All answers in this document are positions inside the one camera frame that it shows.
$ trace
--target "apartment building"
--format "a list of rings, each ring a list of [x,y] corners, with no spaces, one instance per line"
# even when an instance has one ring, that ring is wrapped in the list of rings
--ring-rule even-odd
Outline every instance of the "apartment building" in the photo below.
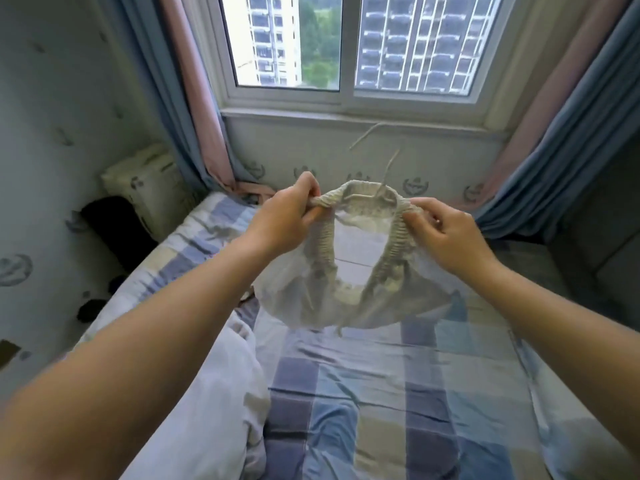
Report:
[[[356,87],[467,95],[500,0],[362,0]]]
[[[238,85],[298,86],[298,0],[222,1]]]

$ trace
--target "person's left hand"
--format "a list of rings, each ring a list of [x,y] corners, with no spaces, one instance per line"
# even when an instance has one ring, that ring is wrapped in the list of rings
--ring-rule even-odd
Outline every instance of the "person's left hand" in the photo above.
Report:
[[[249,224],[247,237],[267,245],[274,256],[295,249],[305,240],[309,226],[328,213],[322,207],[307,212],[309,197],[319,196],[316,177],[309,171],[304,172],[294,185],[277,192],[263,204]]]

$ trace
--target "pink fabric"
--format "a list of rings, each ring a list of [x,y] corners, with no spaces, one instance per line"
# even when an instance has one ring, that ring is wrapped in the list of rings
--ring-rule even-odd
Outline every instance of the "pink fabric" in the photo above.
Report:
[[[266,185],[236,182],[227,145],[212,100],[209,80],[191,32],[182,0],[160,0],[175,46],[200,153],[209,174],[223,188],[237,194],[258,194],[266,199],[275,192]]]
[[[492,199],[507,178],[535,149],[617,23],[627,3],[628,0],[596,0],[592,4],[564,56],[529,106],[511,140],[494,161],[485,182],[475,189],[466,190],[466,200],[473,202],[458,204],[457,207],[474,210]]]

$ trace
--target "white window frame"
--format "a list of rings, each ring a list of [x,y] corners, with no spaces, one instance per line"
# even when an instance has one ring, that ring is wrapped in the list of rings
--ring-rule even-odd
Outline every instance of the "white window frame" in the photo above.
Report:
[[[203,51],[208,71],[213,71],[221,108],[302,111],[347,116],[380,116],[482,125],[500,78],[509,62],[518,32],[532,0],[502,0],[468,96],[404,93],[355,88],[361,0],[342,0],[340,90],[260,88],[236,86],[221,0],[196,0],[208,47]]]

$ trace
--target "blue curtain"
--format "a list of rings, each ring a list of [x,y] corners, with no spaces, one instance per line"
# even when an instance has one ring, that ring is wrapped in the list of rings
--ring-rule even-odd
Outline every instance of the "blue curtain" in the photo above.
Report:
[[[474,214],[491,239],[556,234],[561,218],[640,129],[640,0],[633,0],[536,149]]]
[[[221,190],[202,161],[179,65],[158,1],[98,0],[98,3],[136,66],[143,90],[155,106],[187,184],[199,197],[211,190]],[[220,112],[218,117],[236,178],[254,182],[231,151]]]

